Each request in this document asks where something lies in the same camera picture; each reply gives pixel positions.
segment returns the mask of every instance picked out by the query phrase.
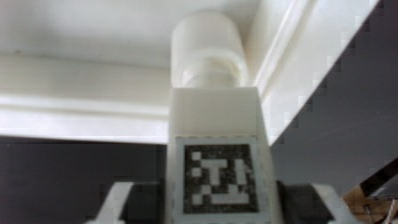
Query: black square pattern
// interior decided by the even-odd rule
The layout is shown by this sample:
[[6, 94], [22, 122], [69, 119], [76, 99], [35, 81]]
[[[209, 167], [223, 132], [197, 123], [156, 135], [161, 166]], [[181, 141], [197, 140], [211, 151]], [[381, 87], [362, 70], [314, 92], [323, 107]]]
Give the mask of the black square pattern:
[[248, 144], [186, 145], [182, 213], [253, 213], [257, 195]]

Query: white ceiling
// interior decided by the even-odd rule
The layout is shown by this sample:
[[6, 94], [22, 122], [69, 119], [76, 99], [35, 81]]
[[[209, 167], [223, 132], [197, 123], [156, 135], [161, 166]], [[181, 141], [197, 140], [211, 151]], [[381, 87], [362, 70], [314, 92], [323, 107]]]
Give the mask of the white ceiling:
[[245, 39], [259, 0], [0, 0], [0, 52], [170, 67], [170, 34], [200, 10]]

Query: dark surface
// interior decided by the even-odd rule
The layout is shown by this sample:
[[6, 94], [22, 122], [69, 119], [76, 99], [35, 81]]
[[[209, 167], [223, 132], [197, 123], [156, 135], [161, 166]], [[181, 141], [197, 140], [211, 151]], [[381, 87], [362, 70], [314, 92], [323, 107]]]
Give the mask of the dark surface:
[[364, 197], [398, 199], [398, 158], [360, 183]]
[[278, 180], [341, 195], [398, 157], [398, 1], [380, 3], [271, 146]]
[[[95, 217], [115, 181], [161, 180], [163, 156], [165, 147], [156, 145], [1, 137], [0, 223], [83, 223]], [[138, 197], [142, 203], [129, 206], [140, 211], [129, 219], [142, 219], [140, 223], [158, 218], [150, 190], [142, 193], [145, 201]]]
[[280, 182], [277, 186], [284, 224], [326, 224], [333, 217], [312, 186]]

